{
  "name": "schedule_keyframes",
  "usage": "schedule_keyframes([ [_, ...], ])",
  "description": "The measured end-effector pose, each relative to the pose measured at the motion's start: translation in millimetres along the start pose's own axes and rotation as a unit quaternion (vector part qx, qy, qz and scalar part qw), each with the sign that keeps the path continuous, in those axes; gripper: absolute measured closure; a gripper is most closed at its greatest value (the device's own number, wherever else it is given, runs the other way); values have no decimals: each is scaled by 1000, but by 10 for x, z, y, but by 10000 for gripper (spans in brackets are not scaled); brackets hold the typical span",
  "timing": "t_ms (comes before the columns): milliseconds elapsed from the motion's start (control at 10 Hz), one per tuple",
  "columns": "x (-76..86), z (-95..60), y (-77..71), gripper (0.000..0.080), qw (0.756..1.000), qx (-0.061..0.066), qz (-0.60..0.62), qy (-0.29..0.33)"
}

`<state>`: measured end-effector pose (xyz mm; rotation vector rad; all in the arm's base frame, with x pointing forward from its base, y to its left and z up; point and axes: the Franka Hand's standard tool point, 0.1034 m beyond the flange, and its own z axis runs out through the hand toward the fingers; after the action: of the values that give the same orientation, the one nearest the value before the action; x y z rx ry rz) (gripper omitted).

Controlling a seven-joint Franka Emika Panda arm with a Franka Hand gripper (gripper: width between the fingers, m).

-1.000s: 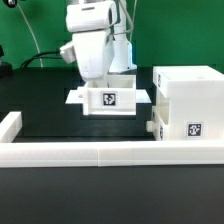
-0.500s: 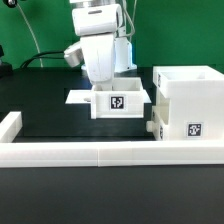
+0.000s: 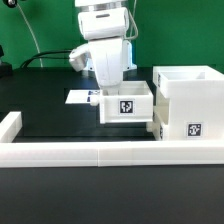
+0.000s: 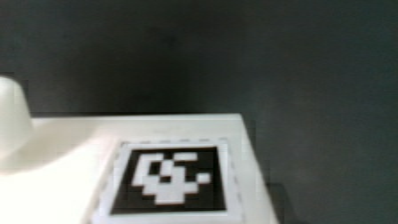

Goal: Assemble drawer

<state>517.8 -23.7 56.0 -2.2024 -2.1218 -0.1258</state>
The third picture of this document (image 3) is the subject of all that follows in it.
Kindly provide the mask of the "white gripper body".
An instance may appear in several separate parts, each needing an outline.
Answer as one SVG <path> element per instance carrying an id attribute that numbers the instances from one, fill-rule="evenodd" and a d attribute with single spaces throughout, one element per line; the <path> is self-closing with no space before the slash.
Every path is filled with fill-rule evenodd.
<path id="1" fill-rule="evenodd" d="M 123 41 L 129 28 L 128 10 L 80 12 L 78 22 L 87 43 L 71 51 L 71 66 L 81 71 L 90 57 L 99 88 L 118 89 L 123 81 Z"/>

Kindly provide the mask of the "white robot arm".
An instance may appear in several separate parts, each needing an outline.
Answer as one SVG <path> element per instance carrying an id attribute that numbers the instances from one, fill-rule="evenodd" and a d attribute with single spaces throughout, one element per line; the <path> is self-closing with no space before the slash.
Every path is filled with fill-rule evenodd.
<path id="1" fill-rule="evenodd" d="M 75 0 L 80 9 L 78 24 L 87 41 L 69 55 L 76 71 L 83 70 L 91 59 L 101 90 L 109 95 L 119 92 L 123 82 L 123 63 L 127 60 L 126 33 L 131 15 L 127 0 Z"/>

